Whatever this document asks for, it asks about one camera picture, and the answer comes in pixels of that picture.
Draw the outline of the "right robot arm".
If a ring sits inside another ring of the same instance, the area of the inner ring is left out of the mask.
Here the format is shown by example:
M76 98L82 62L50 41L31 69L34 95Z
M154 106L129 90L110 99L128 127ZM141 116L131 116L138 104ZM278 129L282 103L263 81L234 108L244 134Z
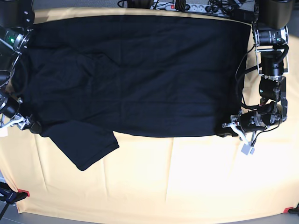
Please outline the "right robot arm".
M2 0L0 2L0 129L17 126L40 134L42 127L22 108L20 93L7 93L6 86L15 74L18 63L24 71L24 85L28 84L28 71L21 59L33 32L35 12L32 0Z

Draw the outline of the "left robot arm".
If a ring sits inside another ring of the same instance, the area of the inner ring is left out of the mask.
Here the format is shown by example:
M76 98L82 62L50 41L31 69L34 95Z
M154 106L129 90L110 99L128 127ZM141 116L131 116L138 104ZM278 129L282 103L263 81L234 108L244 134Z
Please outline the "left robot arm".
M247 112L232 114L216 130L220 137L241 136L247 133L265 132L287 119L286 77L288 72L289 32L287 23L295 6L293 0L257 0L252 33L256 54L256 66L236 75L237 102ZM241 85L245 75L257 70L260 76L260 103L248 105Z

